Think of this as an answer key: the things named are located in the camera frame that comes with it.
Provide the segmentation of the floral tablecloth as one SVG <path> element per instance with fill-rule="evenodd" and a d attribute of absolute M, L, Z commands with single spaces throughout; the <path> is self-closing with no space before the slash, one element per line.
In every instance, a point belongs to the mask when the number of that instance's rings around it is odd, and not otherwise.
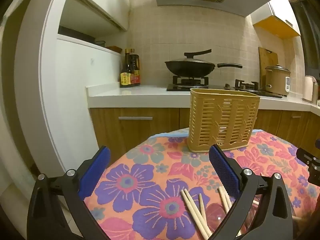
<path fill-rule="evenodd" d="M 201 193 L 206 210 L 212 203 L 223 206 L 222 184 L 208 154 L 189 151 L 187 137 L 187 129 L 153 135 L 103 172 L 84 202 L 111 239 L 201 239 L 181 190 L 195 202 Z M 246 147 L 225 154 L 257 175 L 281 174 L 299 231 L 319 205 L 319 187 L 308 182 L 308 168 L 296 151 L 255 129 Z"/>

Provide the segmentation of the clear spoon brown handle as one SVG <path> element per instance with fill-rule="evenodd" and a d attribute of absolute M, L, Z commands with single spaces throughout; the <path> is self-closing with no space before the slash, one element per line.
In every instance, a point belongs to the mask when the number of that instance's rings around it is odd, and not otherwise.
<path fill-rule="evenodd" d="M 207 224 L 212 232 L 218 228 L 225 216 L 225 210 L 220 204 L 212 203 L 206 208 Z"/>

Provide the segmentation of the wooden cutting board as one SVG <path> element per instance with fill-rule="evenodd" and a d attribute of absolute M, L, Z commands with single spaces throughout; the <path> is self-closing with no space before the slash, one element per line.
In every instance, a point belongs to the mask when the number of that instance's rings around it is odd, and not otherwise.
<path fill-rule="evenodd" d="M 260 67 L 260 82 L 259 86 L 262 90 L 266 88 L 266 67 L 275 66 L 278 64 L 278 55 L 275 52 L 259 47 L 259 67 Z"/>

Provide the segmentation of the brown rice cooker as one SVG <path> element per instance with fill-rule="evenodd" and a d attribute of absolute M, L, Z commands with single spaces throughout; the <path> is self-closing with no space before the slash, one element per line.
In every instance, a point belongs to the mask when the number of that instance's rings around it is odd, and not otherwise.
<path fill-rule="evenodd" d="M 288 96 L 291 86 L 291 72 L 280 65 L 268 66 L 266 70 L 266 90 L 273 94 Z"/>

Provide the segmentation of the dark sauce bottle red label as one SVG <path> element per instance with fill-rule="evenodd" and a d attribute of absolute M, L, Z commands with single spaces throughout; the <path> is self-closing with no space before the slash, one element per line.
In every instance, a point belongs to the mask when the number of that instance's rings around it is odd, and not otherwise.
<path fill-rule="evenodd" d="M 130 63 L 134 72 L 135 86 L 140 85 L 140 59 L 133 48 L 130 49 Z"/>

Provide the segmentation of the tan plastic utensil basket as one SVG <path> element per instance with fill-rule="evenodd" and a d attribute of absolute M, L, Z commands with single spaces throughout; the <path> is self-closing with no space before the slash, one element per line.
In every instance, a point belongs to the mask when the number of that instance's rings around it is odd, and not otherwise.
<path fill-rule="evenodd" d="M 249 143 L 260 97 L 238 90 L 190 90 L 189 137 L 191 152 L 205 153 L 217 144 L 234 150 Z"/>

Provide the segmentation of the white refrigerator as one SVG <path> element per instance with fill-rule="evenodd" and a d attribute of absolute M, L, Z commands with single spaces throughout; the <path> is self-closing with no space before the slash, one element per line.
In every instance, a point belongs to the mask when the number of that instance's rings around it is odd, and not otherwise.
<path fill-rule="evenodd" d="M 114 84 L 121 61 L 114 51 L 58 33 L 65 1 L 30 1 L 15 53 L 18 118 L 36 166 L 49 177 L 97 152 L 87 89 Z"/>

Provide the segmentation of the white upper wall cabinet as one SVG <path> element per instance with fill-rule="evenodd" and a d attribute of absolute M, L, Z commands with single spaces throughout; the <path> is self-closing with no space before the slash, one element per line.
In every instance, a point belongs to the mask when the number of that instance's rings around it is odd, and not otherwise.
<path fill-rule="evenodd" d="M 251 19 L 255 27 L 263 28 L 283 40 L 300 36 L 299 27 L 290 6 L 280 6 L 278 9 L 272 7 L 272 2 L 267 2 L 251 13 Z"/>

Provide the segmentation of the wooden chopstick pair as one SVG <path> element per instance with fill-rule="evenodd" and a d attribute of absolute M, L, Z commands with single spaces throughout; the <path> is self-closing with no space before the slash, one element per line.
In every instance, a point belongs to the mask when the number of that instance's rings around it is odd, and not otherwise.
<path fill-rule="evenodd" d="M 203 216 L 201 215 L 199 209 L 197 208 L 193 198 L 191 197 L 190 193 L 187 189 L 181 190 L 181 195 L 187 205 L 187 208 L 195 221 L 203 239 L 209 239 L 212 235 L 211 230 L 209 229 L 207 222 L 204 220 Z"/>

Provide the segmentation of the black wok with lid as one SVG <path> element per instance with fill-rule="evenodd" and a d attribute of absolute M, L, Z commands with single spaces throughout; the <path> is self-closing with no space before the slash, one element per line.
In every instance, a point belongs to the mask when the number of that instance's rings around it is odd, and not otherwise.
<path fill-rule="evenodd" d="M 166 67 L 172 72 L 172 74 L 179 77 L 188 77 L 188 78 L 202 78 L 209 75 L 216 67 L 233 67 L 242 69 L 243 66 L 237 63 L 218 63 L 217 65 L 195 59 L 195 56 L 206 55 L 211 53 L 212 50 L 204 50 L 197 52 L 185 52 L 185 58 L 179 60 L 165 61 Z"/>

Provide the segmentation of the white upper left cabinet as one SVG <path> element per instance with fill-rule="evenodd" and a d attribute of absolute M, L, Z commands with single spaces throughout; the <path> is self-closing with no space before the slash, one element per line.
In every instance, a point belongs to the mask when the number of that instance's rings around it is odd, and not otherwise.
<path fill-rule="evenodd" d="M 98 38 L 127 31 L 130 0 L 66 0 L 60 26 Z"/>

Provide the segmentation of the dark soy sauce bottle front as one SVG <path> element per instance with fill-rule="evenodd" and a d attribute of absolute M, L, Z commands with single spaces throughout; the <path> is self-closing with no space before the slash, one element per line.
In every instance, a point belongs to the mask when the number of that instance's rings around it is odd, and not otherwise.
<path fill-rule="evenodd" d="M 125 61 L 120 72 L 120 87 L 132 87 L 135 84 L 134 71 L 130 65 L 130 52 L 125 49 Z"/>

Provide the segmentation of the black gas stove top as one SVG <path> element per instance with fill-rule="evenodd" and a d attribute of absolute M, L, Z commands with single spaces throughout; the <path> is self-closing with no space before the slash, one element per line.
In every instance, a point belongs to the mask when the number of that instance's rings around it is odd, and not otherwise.
<path fill-rule="evenodd" d="M 189 92 L 191 88 L 202 89 L 224 89 L 224 90 L 239 90 L 244 92 L 250 92 L 258 96 L 266 96 L 272 98 L 281 99 L 281 95 L 273 94 L 262 89 L 259 89 L 258 82 L 245 83 L 244 80 L 235 79 L 234 84 L 225 85 L 210 85 L 208 77 L 202 78 L 184 78 L 179 76 L 173 76 L 172 84 L 167 87 L 168 92 Z"/>

